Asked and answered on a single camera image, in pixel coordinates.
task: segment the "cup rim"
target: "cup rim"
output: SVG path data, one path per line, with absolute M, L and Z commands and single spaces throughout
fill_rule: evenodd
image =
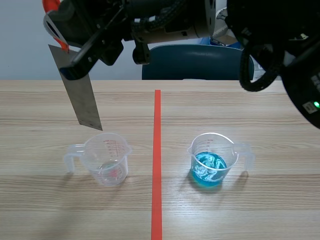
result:
M 236 155 L 236 160 L 234 161 L 234 163 L 233 163 L 232 165 L 230 165 L 230 166 L 228 166 L 228 167 L 226 167 L 226 168 L 214 168 L 214 167 L 209 167 L 209 166 L 204 165 L 204 164 L 203 164 L 202 162 L 200 162 L 200 161 L 196 158 L 196 156 L 191 152 L 191 149 L 192 149 L 192 146 L 194 145 L 195 140 L 196 140 L 198 137 L 203 136 L 203 135 L 218 135 L 218 136 L 220 136 L 220 137 L 223 137 L 223 138 L 227 139 L 230 143 L 235 144 L 231 139 L 229 139 L 228 137 L 226 137 L 226 136 L 224 136 L 224 135 L 222 135 L 222 134 L 220 134 L 220 133 L 216 133 L 216 132 L 206 132 L 206 133 L 202 133 L 202 134 L 196 136 L 196 137 L 193 139 L 193 141 L 192 141 L 192 143 L 191 143 L 191 146 L 187 149 L 188 153 L 198 162 L 198 164 L 200 164 L 201 166 L 203 166 L 203 167 L 206 168 L 206 169 L 210 169 L 210 170 L 214 170 L 214 171 L 226 171 L 226 170 L 231 169 L 231 168 L 237 163 L 238 158 L 239 158 L 239 154 Z
M 114 167 L 118 166 L 120 163 L 123 162 L 123 160 L 127 159 L 127 156 L 129 154 L 132 153 L 132 147 L 128 144 L 127 140 L 123 137 L 123 136 L 120 136 L 119 134 L 116 134 L 116 133 L 113 133 L 113 132 L 103 132 L 103 133 L 100 133 L 98 135 L 95 135 L 95 136 L 92 136 L 90 137 L 85 143 L 84 143 L 84 147 L 86 147 L 87 143 L 94 139 L 95 137 L 98 137 L 98 136 L 101 136 L 101 135 L 116 135 L 118 137 L 121 138 L 121 140 L 125 143 L 126 147 L 128 148 L 128 152 L 121 158 L 121 160 L 119 162 L 117 162 L 115 165 L 112 165 L 112 166 L 107 166 L 107 167 L 104 167 L 102 168 L 101 170 L 104 171 L 104 170 L 108 170 L 108 169 L 113 169 Z M 83 165 L 85 165 L 88 169 L 90 170 L 93 170 L 91 167 L 88 167 L 83 161 L 82 159 L 80 158 L 81 162 Z

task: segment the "table surface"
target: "table surface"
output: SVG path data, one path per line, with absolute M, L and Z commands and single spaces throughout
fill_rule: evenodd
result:
M 70 144 L 99 134 L 77 123 L 62 81 L 0 81 L 0 239 L 150 240 L 154 91 L 162 94 L 164 240 L 320 239 L 320 130 L 295 109 L 281 82 L 262 92 L 237 81 L 92 81 L 105 132 L 133 148 L 124 183 L 103 187 Z M 194 137 L 249 142 L 222 186 L 189 177 Z

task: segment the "measuring cup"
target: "measuring cup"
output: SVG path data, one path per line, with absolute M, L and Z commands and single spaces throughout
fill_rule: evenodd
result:
M 191 155 L 192 175 L 204 186 L 219 185 L 240 157 L 245 158 L 245 170 L 252 169 L 256 159 L 249 144 L 235 144 L 215 132 L 197 136 L 188 152 Z
M 99 184 L 113 186 L 128 174 L 127 156 L 132 152 L 127 141 L 115 133 L 102 133 L 85 144 L 70 145 L 63 160 L 70 173 L 75 171 L 74 158 L 78 157 Z

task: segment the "blue chair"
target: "blue chair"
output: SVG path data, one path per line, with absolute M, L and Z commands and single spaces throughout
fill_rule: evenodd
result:
M 150 50 L 150 63 L 142 67 L 143 80 L 239 80 L 242 51 L 199 44 L 158 46 Z M 250 59 L 249 73 L 254 76 Z

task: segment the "measuring cup handle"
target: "measuring cup handle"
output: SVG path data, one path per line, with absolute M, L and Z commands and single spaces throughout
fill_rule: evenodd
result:
M 74 144 L 68 147 L 67 154 L 63 156 L 63 161 L 69 173 L 75 171 L 74 159 L 80 158 L 83 155 L 84 148 L 84 144 Z
M 256 155 L 251 152 L 250 144 L 236 143 L 233 145 L 233 151 L 239 158 L 244 158 L 244 170 L 252 170 L 256 161 Z

